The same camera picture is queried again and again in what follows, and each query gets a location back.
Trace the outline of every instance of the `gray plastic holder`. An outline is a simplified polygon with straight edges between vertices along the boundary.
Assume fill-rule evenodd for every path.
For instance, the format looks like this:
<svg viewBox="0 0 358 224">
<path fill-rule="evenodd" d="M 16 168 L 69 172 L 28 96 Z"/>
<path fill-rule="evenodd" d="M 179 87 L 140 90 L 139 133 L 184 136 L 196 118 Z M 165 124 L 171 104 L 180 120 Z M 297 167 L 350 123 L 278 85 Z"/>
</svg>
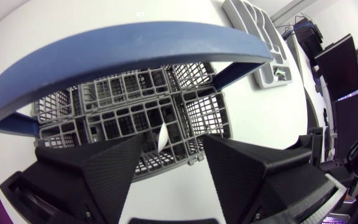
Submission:
<svg viewBox="0 0 358 224">
<path fill-rule="evenodd" d="M 235 29 L 263 40 L 273 55 L 272 62 L 254 72 L 259 86 L 271 88 L 291 83 L 290 64 L 280 40 L 281 36 L 267 13 L 247 1 L 240 0 L 225 0 L 222 7 Z"/>
</svg>

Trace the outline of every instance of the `blue plastic handle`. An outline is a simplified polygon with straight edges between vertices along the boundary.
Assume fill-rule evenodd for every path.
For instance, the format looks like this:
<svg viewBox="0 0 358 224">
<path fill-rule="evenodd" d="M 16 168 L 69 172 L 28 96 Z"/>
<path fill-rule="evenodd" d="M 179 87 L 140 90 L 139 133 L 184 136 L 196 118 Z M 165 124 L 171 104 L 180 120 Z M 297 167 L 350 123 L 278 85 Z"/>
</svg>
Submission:
<svg viewBox="0 0 358 224">
<path fill-rule="evenodd" d="M 173 63 L 234 63 L 214 77 L 220 89 L 271 62 L 258 38 L 192 22 L 145 22 L 73 35 L 17 61 L 0 75 L 0 132 L 36 136 L 36 119 L 15 111 L 70 86 L 126 70 Z"/>
</svg>

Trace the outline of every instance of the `cable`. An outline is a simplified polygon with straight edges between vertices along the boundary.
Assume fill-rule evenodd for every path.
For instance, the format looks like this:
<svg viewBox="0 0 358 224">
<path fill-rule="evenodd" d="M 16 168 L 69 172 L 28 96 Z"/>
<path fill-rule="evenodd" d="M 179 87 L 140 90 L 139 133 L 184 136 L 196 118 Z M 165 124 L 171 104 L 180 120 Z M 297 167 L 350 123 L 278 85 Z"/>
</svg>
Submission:
<svg viewBox="0 0 358 224">
<path fill-rule="evenodd" d="M 295 31 L 295 30 L 297 30 L 297 29 L 299 29 L 299 28 L 301 28 L 301 27 L 311 27 L 311 28 L 314 28 L 314 26 L 311 25 L 311 24 L 302 24 L 302 25 L 299 25 L 299 26 L 294 27 L 292 30 L 285 31 L 285 32 L 283 33 L 283 35 L 291 34 L 293 31 Z"/>
<path fill-rule="evenodd" d="M 282 25 L 282 26 L 276 26 L 276 28 L 279 28 L 279 27 L 288 27 L 288 26 L 293 26 L 293 27 L 298 27 L 298 26 L 303 26 L 303 25 L 311 25 L 313 26 L 312 23 L 310 22 L 306 22 L 306 23 L 302 23 L 302 24 L 295 24 L 295 25 L 291 25 L 291 24 L 287 24 L 287 25 Z"/>
</svg>

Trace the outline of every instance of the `gray plastic basket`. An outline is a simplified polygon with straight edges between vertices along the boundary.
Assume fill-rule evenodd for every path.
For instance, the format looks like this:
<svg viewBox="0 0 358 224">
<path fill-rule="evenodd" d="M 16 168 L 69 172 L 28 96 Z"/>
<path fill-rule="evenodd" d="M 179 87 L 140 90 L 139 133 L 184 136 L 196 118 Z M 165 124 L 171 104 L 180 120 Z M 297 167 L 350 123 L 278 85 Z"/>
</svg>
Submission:
<svg viewBox="0 0 358 224">
<path fill-rule="evenodd" d="M 111 75 L 83 83 L 79 89 L 59 91 L 50 98 L 62 94 L 71 98 L 54 111 L 70 108 L 70 113 L 45 119 L 36 145 L 72 147 L 145 134 L 147 141 L 134 181 L 183 164 L 192 165 L 204 159 L 205 133 L 231 137 L 223 95 L 210 85 L 214 74 L 210 63 L 166 65 Z M 39 110 L 38 105 L 44 101 L 40 99 L 33 107 Z M 163 122 L 169 139 L 158 152 L 157 138 Z"/>
</svg>

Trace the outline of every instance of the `white spoon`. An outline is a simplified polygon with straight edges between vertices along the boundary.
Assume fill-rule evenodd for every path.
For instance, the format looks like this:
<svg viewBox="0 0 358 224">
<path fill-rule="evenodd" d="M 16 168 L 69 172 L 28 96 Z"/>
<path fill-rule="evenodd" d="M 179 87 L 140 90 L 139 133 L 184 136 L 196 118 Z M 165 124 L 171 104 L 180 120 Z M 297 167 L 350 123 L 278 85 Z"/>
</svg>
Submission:
<svg viewBox="0 0 358 224">
<path fill-rule="evenodd" d="M 158 134 L 158 153 L 167 145 L 168 142 L 168 129 L 165 123 L 162 123 L 160 134 Z"/>
</svg>

